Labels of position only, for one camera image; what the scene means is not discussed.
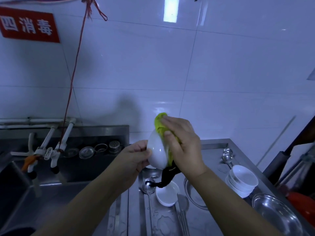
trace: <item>left hand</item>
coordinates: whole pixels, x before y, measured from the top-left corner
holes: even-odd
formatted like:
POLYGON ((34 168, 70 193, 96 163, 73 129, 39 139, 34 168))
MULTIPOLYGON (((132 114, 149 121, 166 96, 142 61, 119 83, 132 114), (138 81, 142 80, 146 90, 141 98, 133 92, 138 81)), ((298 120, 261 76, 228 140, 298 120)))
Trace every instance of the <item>left hand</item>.
POLYGON ((103 172, 107 180, 114 181, 118 195, 128 190, 137 179, 139 172, 149 165, 151 150, 147 150, 148 140, 141 140, 125 147, 103 172))

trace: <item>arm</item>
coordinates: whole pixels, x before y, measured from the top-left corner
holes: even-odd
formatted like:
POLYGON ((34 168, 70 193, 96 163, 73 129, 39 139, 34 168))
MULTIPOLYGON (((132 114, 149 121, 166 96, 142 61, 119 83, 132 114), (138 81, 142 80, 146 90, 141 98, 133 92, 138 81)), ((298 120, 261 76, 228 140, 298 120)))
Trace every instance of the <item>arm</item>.
POLYGON ((115 199, 132 186, 149 164, 151 152, 146 148, 147 141, 124 148, 103 173, 33 236, 92 235, 115 199))
POLYGON ((165 132, 176 165, 200 194, 225 236, 282 235, 204 164, 200 139, 189 121, 164 116, 161 122, 181 140, 180 145, 170 131, 165 132))

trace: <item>right hand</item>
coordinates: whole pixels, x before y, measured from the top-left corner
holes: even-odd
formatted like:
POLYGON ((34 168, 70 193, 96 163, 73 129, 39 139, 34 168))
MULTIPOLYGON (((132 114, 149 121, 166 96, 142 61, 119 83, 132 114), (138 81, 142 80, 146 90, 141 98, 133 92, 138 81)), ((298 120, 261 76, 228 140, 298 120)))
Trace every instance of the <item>right hand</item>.
POLYGON ((163 116, 161 123, 181 140, 179 144, 172 132, 164 133, 165 141, 180 171, 188 179, 206 172, 208 168, 202 160, 200 138, 195 134, 190 122, 182 118, 163 116))

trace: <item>yellow-green cleaning cloth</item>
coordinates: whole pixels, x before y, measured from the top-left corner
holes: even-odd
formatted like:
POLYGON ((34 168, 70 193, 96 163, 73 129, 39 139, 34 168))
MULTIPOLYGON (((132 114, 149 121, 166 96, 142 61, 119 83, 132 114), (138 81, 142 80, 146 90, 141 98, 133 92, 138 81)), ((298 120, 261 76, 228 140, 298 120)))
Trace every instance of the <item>yellow-green cleaning cloth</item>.
MULTIPOLYGON (((160 113, 158 114, 155 119, 154 119, 154 126, 155 126, 155 130, 156 132, 160 135, 160 137, 164 140, 164 132, 165 131, 170 131, 170 129, 166 126, 164 126, 161 123, 161 118, 163 116, 167 116, 167 113, 160 113)), ((176 140, 181 144, 180 139, 174 134, 176 140)), ((168 150, 168 163, 167 166, 170 167, 172 165, 173 162, 173 155, 171 153, 170 150, 168 150)))

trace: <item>stacked white bowls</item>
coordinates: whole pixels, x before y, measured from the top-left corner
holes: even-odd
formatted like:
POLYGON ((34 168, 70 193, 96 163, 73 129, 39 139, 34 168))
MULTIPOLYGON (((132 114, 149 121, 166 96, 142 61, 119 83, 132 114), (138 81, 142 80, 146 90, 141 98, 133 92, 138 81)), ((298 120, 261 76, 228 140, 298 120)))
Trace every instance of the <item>stacked white bowls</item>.
POLYGON ((227 175, 225 183, 241 198, 246 198, 258 185, 258 179, 246 167, 235 165, 227 175))

